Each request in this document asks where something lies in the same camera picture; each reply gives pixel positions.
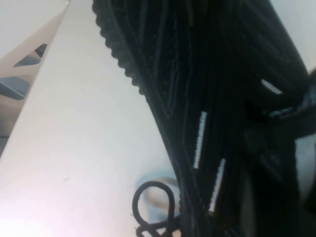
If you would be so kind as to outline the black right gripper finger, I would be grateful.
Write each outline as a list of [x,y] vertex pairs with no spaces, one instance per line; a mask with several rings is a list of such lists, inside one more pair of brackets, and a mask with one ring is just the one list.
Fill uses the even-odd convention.
[[244,132],[247,151],[276,182],[283,177],[283,164],[273,132],[265,127],[255,127]]

